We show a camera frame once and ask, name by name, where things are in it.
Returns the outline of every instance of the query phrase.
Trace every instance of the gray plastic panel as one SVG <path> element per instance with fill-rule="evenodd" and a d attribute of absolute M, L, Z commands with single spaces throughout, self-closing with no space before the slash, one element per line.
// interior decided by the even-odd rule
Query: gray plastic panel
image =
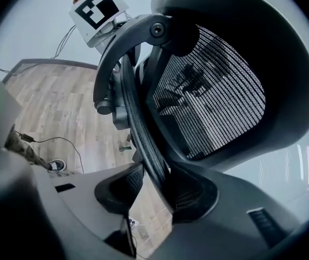
<path fill-rule="evenodd" d="M 269 247 L 247 214 L 257 208 L 266 209 L 286 235 L 299 227 L 290 212 L 251 183 L 197 166 L 186 167 L 211 180 L 219 190 L 219 200 L 205 217 L 173 224 L 172 233 L 149 259 L 247 259 L 266 252 Z"/>
<path fill-rule="evenodd" d="M 43 167 L 30 166 L 20 155 L 1 150 L 0 209 L 3 210 L 0 240 L 14 233 L 2 231 L 6 226 L 16 228 L 16 236 L 21 236 L 21 243 L 26 244 L 26 250 L 9 251 L 18 258 L 28 256 L 29 250 L 36 256 L 49 254 L 59 259 L 131 259 L 81 223 L 57 193 Z"/>
<path fill-rule="evenodd" d="M 119 214 L 109 213 L 97 201 L 94 195 L 95 186 L 102 180 L 131 166 L 131 164 L 128 164 L 94 173 L 57 177 L 51 180 L 54 186 L 68 183 L 75 186 L 75 188 L 60 192 L 60 197 L 81 223 L 99 238 L 106 239 L 113 232 L 120 229 L 124 217 Z"/>

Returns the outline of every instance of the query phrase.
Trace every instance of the wooden floor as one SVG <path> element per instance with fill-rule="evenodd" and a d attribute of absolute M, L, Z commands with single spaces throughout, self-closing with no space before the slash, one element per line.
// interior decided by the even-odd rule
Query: wooden floor
<path fill-rule="evenodd" d="M 19 70 L 28 66 L 23 64 Z M 65 140 L 32 143 L 34 151 L 44 160 L 62 159 L 68 170 L 80 173 L 132 162 L 134 149 L 119 151 L 122 146 L 130 146 L 129 130 L 117 131 L 112 115 L 99 115 L 94 108 L 95 76 L 93 69 L 40 64 L 6 83 L 7 90 L 22 105 L 15 129 L 36 141 L 53 137 L 70 140 L 81 154 L 83 170 L 77 153 Z M 152 182 L 145 176 L 143 188 L 130 210 L 130 216 L 144 224 L 132 227 L 137 253 L 144 258 L 171 232 L 171 215 L 164 208 Z"/>

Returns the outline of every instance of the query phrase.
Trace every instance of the shoe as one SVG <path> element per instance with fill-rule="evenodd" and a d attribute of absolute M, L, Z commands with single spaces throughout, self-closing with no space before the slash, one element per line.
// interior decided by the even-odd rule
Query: shoe
<path fill-rule="evenodd" d="M 67 168 L 66 163 L 63 160 L 52 160 L 48 162 L 51 165 L 51 171 L 64 171 Z"/>

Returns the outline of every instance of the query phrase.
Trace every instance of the white wall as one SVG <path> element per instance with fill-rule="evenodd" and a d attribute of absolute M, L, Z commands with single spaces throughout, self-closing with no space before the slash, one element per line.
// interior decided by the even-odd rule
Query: white wall
<path fill-rule="evenodd" d="M 150 0 L 125 0 L 131 16 L 151 13 Z M 21 59 L 53 57 L 73 22 L 72 0 L 18 0 L 0 24 L 0 68 L 10 70 Z M 141 57 L 150 52 L 143 45 Z M 98 64 L 100 54 L 88 48 L 75 30 L 58 59 Z M 0 71 L 0 80 L 5 77 Z"/>

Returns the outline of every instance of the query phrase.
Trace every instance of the pants leg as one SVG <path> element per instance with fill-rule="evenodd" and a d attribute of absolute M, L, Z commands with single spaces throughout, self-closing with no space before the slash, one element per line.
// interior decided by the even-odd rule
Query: pants leg
<path fill-rule="evenodd" d="M 36 155 L 34 150 L 19 138 L 18 134 L 15 132 L 14 126 L 11 128 L 5 142 L 5 148 L 9 151 L 22 155 L 32 165 L 42 166 L 47 170 L 51 169 L 51 165 L 49 163 L 45 162 L 38 155 Z"/>

